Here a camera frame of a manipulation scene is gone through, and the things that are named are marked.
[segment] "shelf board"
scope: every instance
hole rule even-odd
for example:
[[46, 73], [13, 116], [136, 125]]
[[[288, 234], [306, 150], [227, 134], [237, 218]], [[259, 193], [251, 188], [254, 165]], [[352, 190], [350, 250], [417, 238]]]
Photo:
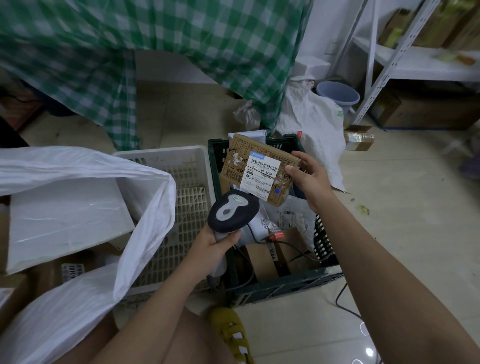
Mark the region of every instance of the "shelf board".
[[[356, 36], [353, 42], [363, 51], [369, 52], [369, 39]], [[480, 51], [464, 52], [477, 60], [473, 66], [465, 66], [457, 61], [437, 60], [434, 57], [439, 51], [434, 48], [410, 47], [398, 65], [391, 70], [390, 77], [405, 80], [480, 82]], [[375, 60], [382, 66], [386, 66], [393, 52], [394, 49], [377, 44]]]

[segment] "forearm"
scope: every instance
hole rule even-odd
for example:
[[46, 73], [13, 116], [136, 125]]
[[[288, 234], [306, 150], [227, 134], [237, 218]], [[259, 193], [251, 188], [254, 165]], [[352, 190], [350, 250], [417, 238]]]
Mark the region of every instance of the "forearm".
[[180, 265], [94, 363], [161, 363], [196, 284], [188, 269]]
[[478, 363], [480, 351], [445, 306], [333, 194], [316, 204], [357, 307], [388, 364]]

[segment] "wall outlet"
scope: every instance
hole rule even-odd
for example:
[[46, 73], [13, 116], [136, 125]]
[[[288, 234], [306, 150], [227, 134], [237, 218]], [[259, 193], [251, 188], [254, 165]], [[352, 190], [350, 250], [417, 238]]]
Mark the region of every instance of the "wall outlet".
[[340, 46], [341, 42], [339, 39], [331, 39], [327, 44], [325, 54], [337, 54]]

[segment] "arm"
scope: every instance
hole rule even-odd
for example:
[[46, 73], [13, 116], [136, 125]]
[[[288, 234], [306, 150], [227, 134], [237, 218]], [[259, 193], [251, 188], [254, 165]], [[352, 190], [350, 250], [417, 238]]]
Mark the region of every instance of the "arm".
[[353, 299], [387, 364], [480, 363], [480, 349], [447, 308], [353, 217], [326, 170], [293, 152], [307, 173], [287, 168], [324, 224]]
[[101, 363], [161, 363], [188, 296], [240, 238], [230, 234], [217, 243], [205, 225], [187, 257], [153, 297], [95, 358]]

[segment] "hand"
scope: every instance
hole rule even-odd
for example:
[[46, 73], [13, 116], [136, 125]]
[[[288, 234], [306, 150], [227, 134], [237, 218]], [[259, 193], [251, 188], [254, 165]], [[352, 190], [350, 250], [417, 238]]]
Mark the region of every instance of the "hand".
[[324, 166], [308, 154], [299, 151], [293, 151], [292, 154], [304, 162], [307, 173], [293, 166], [286, 166], [285, 171], [303, 191], [310, 208], [318, 214], [322, 200], [333, 195], [328, 173]]
[[200, 282], [214, 271], [227, 250], [238, 242], [240, 236], [241, 232], [236, 231], [217, 243], [214, 232], [208, 224], [205, 224], [180, 267], [192, 275], [196, 283]]

